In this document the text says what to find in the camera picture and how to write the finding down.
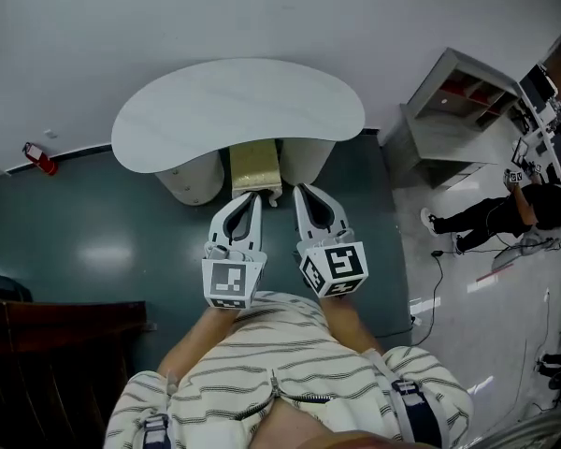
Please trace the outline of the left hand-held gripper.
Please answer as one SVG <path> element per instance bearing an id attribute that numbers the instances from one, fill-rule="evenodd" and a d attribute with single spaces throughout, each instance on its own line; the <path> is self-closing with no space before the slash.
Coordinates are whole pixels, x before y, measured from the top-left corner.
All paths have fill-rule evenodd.
<path id="1" fill-rule="evenodd" d="M 201 261 L 203 294 L 210 307 L 246 310 L 252 305 L 267 262 L 266 254 L 258 251 L 261 236 L 262 200 L 258 194 L 234 198 L 214 215 Z M 248 250 L 214 243 L 234 241 Z"/>

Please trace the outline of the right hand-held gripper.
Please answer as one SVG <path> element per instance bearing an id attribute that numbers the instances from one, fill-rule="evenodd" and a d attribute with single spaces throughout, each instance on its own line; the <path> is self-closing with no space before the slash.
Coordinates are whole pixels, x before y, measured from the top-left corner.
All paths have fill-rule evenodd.
<path id="1" fill-rule="evenodd" d="M 355 292 L 368 278 L 364 245 L 357 241 L 343 207 L 318 187 L 298 184 L 293 190 L 299 270 L 317 298 Z M 331 235 L 315 242 L 313 235 Z"/>

